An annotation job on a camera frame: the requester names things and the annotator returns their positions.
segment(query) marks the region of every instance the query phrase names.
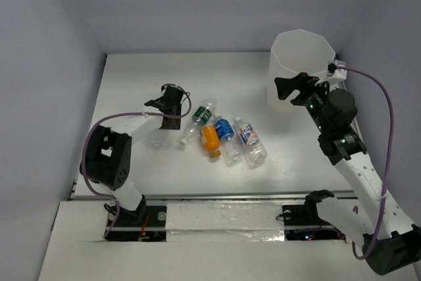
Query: black clamp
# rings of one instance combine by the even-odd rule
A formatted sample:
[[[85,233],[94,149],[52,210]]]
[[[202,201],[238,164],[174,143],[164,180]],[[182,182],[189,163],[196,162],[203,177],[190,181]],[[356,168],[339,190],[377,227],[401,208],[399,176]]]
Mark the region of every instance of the black clamp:
[[[164,94],[155,100],[149,100],[145,103],[147,107],[157,108],[160,112],[166,115],[180,116],[182,114],[182,99],[183,95],[187,94],[180,88],[172,85],[165,85],[161,87],[161,92]],[[163,130],[179,130],[181,128],[180,118],[163,118],[161,129]]]
[[[285,226],[323,226],[329,223],[318,217],[316,204],[323,199],[334,197],[335,195],[328,190],[313,191],[305,197],[304,204],[282,205],[282,214],[276,217],[277,220],[282,217]]]
[[[328,73],[333,75],[335,70],[337,70],[337,65],[335,64],[335,62],[330,62],[328,65]]]

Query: blue bottle label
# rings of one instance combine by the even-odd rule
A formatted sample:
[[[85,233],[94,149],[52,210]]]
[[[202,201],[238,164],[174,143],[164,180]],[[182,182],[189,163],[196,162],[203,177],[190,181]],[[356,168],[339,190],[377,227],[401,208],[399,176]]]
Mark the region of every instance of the blue bottle label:
[[[239,135],[245,145],[251,145],[259,140],[256,132],[253,130],[250,124],[245,128],[241,128]]]
[[[232,127],[230,126],[230,123],[221,118],[220,120],[218,120],[217,123],[215,123],[214,125],[216,133],[218,134],[218,138],[221,140],[223,137],[228,136],[228,134],[230,134],[229,136],[232,137],[234,136],[234,131],[232,130]]]

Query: white bottle cap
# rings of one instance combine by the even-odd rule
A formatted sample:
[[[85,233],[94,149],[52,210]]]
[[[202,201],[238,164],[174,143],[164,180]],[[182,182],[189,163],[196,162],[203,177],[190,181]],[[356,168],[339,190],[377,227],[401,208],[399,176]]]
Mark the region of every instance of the white bottle cap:
[[[180,138],[180,143],[183,145],[187,145],[189,141],[187,140],[187,138]]]

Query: water bottle label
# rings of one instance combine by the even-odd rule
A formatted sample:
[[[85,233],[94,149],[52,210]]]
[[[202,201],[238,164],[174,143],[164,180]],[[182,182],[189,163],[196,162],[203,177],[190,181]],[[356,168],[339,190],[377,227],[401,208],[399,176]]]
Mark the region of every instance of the water bottle label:
[[[203,124],[206,124],[211,118],[212,113],[205,107],[199,107],[193,117],[199,118]]]
[[[247,125],[245,128],[240,129],[239,136],[245,145],[250,145],[259,140],[259,137],[257,136],[256,132],[253,130],[250,124]]]
[[[221,118],[218,122],[214,125],[216,133],[218,134],[218,138],[221,140],[227,134],[231,134],[231,137],[234,135],[234,131],[230,126],[230,123]]]

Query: screw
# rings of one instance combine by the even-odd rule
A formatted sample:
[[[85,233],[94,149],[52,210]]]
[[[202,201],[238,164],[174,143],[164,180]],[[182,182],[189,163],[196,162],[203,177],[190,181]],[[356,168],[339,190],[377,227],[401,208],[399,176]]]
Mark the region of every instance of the screw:
[[[292,212],[290,210],[285,210],[283,213],[284,220],[290,220],[292,218],[291,214]]]
[[[158,220],[166,220],[166,213],[165,212],[159,212],[158,213]]]

